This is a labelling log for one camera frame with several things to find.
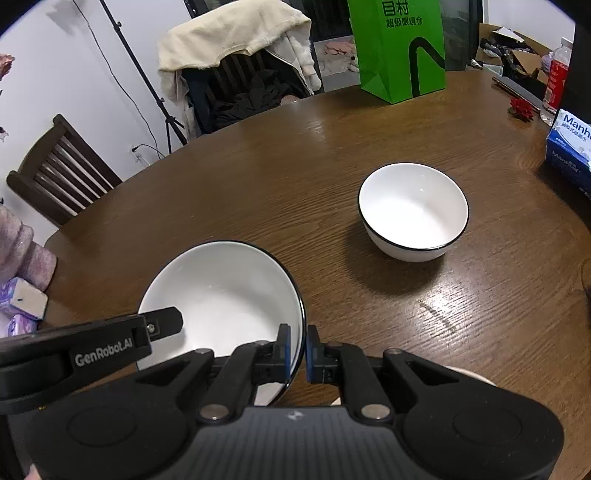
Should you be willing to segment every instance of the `plastic water bottle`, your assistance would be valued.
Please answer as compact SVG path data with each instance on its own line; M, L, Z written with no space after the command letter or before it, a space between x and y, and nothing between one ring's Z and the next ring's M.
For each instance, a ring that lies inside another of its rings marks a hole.
M554 123L554 117L560 106L564 84L569 74L570 56L572 54L573 43L566 38L562 39L562 46L552 54L550 78L544 96L544 108L540 110L540 118L548 125Z

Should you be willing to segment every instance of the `black cable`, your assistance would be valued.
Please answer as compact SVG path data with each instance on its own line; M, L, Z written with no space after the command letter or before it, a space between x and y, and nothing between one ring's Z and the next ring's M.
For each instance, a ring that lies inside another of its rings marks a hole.
M84 14L84 12L82 11L82 9L78 6L78 4L76 3L76 0L72 0L72 2L74 2L74 5L76 6L76 8L78 9L78 11L80 12L80 14L82 15L82 18L84 18L84 20L86 21L86 25L88 25L88 30L90 30L90 33L92 34L92 38L95 39L95 43L96 46L98 47L100 54L103 56L103 58L105 59L105 63L107 64L107 66L109 67L109 71L111 73L111 75L113 76L113 78L115 79L115 82L117 83L117 85L119 86L119 88L123 91L123 93L125 94L125 96L131 101L131 103L134 104L135 109L138 111L140 117L142 118L142 120L145 122L146 127L148 127L148 131L150 132L150 135L152 136L152 140L154 140L154 145L156 145L156 152L158 152L159 155L162 155L160 153L160 151L158 150L158 142L156 142L156 137L154 136L154 134L152 133L152 129L150 128L150 124L148 123L148 121L145 119L145 117L142 115L142 112L140 111L138 104L135 103L135 100L133 98L131 98L131 96L129 95L129 93L127 93L127 90L125 90L125 88L123 88L123 85L121 85L121 83L119 82L119 80L117 79L117 77L115 76L115 73L113 72L113 69L111 68L111 64L109 63L109 60L107 60L107 57L105 56L105 53L103 52L103 49L100 47L99 41L96 38L95 35L95 31L92 30L92 27L90 26L90 22L88 21L88 19L86 18L86 15Z
M139 148L139 147L148 147L151 148L152 150L156 150L152 145L148 145L146 143L140 143L139 145L136 145L134 148L131 149L131 151L133 153L135 153L135 151ZM164 158L165 155L163 153L161 153L159 150L156 150L156 152L160 153L160 155L162 155L162 157Z

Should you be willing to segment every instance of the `tripod leg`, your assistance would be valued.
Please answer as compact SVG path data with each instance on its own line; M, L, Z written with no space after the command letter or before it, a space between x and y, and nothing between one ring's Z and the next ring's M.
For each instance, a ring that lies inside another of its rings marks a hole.
M168 153L172 153L173 148L170 145L170 123L168 123L168 120L166 121L166 140L168 141Z

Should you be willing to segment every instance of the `round wooden table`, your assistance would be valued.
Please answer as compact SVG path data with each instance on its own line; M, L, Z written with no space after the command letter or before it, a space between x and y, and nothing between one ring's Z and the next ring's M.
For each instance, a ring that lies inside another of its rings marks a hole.
M367 354L399 347L478 372L549 406L566 430L553 478L591 469L591 328L580 281L591 205L541 166L547 127L511 118L484 72L387 105L352 87L206 135L138 173L47 242L58 256L49 325L132 312L160 269L211 239L273 253L298 283L322 339ZM386 257L356 195L377 167L418 161L454 178L470 204L443 258ZM327 404L301 372L283 399Z

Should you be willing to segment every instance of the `beige jacket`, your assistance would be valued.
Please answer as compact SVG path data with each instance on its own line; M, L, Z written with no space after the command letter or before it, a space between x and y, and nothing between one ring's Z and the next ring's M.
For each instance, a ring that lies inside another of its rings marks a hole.
M232 53L253 55L265 48L291 65L311 95L322 84L310 52L311 20L281 0L236 0L171 29L158 42L158 72L164 94L182 104L189 136L194 124L188 111L184 68L218 67Z

